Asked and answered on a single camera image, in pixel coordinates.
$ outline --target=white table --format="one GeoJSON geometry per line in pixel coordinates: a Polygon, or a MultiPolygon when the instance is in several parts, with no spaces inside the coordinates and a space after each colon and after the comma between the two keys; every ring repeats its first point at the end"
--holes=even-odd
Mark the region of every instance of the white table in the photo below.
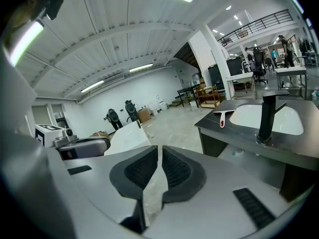
{"type": "Polygon", "coordinates": [[[104,155],[124,152],[130,149],[136,149],[151,145],[144,129],[137,122],[132,122],[117,130],[111,140],[111,147],[104,152],[104,155]]]}
{"type": "Polygon", "coordinates": [[[307,73],[306,73],[306,68],[305,67],[300,67],[300,66],[295,66],[295,67],[284,67],[284,68],[277,68],[275,69],[275,72],[277,73],[277,83],[278,83],[278,89],[281,90],[281,76],[293,76],[293,75],[300,75],[300,85],[305,88],[305,96],[303,97],[301,94],[301,88],[302,87],[296,87],[294,84],[291,82],[290,83],[294,88],[299,88],[300,89],[300,95],[303,97],[305,100],[307,99],[307,73]],[[305,76],[305,84],[302,83],[302,75],[305,76]]]}
{"type": "Polygon", "coordinates": [[[254,81],[253,77],[254,77],[254,73],[253,72],[244,73],[244,74],[237,74],[237,75],[234,75],[234,76],[231,76],[231,77],[226,77],[226,81],[227,82],[236,81],[238,83],[243,83],[245,85],[246,94],[241,94],[241,95],[235,94],[233,96],[233,99],[247,99],[247,98],[255,99],[255,97],[256,97],[255,96],[255,81],[254,81]],[[246,82],[251,82],[251,87],[253,89],[253,94],[248,94],[247,93],[246,82]]]}

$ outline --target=white pillar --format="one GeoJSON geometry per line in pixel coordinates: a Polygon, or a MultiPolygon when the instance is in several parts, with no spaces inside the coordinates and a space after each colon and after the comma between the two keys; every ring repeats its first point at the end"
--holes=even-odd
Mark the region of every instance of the white pillar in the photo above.
{"type": "Polygon", "coordinates": [[[241,49],[241,52],[243,53],[244,55],[244,58],[245,58],[245,61],[247,63],[247,65],[249,65],[249,62],[248,62],[248,58],[247,58],[247,54],[246,54],[246,51],[244,49],[244,46],[242,44],[239,45],[240,49],[241,49]]]}
{"type": "Polygon", "coordinates": [[[206,24],[201,27],[200,31],[204,35],[218,65],[219,72],[225,87],[226,99],[231,100],[232,96],[234,95],[234,87],[231,82],[228,84],[226,81],[226,78],[231,76],[226,59],[221,51],[220,43],[217,42],[215,36],[206,24]]]}
{"type": "Polygon", "coordinates": [[[202,77],[204,78],[206,86],[211,86],[211,77],[208,72],[208,67],[216,64],[215,58],[211,53],[210,47],[205,40],[203,34],[198,31],[189,41],[191,50],[198,62],[202,77]]]}

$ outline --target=white box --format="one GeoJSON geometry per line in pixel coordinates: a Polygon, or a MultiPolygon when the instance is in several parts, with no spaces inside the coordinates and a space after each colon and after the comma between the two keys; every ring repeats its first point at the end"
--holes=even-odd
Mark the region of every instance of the white box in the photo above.
{"type": "Polygon", "coordinates": [[[38,139],[44,147],[51,147],[53,141],[63,135],[65,128],[54,125],[35,125],[35,138],[38,139]]]}

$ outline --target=vent grille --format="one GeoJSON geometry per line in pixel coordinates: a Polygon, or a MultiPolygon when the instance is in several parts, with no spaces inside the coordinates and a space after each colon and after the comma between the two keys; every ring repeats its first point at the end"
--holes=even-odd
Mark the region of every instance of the vent grille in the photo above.
{"type": "Polygon", "coordinates": [[[233,193],[258,229],[262,229],[275,220],[275,216],[267,210],[249,189],[243,188],[235,190],[233,193]]]}
{"type": "Polygon", "coordinates": [[[88,165],[84,165],[84,166],[79,166],[79,167],[68,169],[68,172],[70,175],[74,175],[74,174],[83,173],[83,172],[89,171],[89,170],[92,170],[92,168],[89,167],[88,165]]]}
{"type": "Polygon", "coordinates": [[[123,79],[124,79],[124,73],[117,74],[115,76],[112,76],[110,78],[105,79],[103,86],[109,85],[109,84],[111,84],[113,82],[117,82],[117,81],[120,81],[120,80],[123,80],[123,79]]]}

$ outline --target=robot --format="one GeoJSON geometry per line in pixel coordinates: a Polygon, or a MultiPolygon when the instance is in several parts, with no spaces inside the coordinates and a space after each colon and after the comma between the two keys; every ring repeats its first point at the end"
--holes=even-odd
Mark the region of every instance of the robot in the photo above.
{"type": "Polygon", "coordinates": [[[119,116],[113,109],[109,109],[108,113],[106,114],[106,119],[109,121],[109,123],[112,124],[115,131],[117,131],[119,128],[122,128],[122,123],[120,122],[119,116]]]}
{"type": "Polygon", "coordinates": [[[132,103],[132,100],[126,100],[125,101],[125,109],[129,114],[128,119],[126,122],[131,118],[132,121],[136,121],[138,119],[138,113],[135,109],[135,105],[132,103]]]}

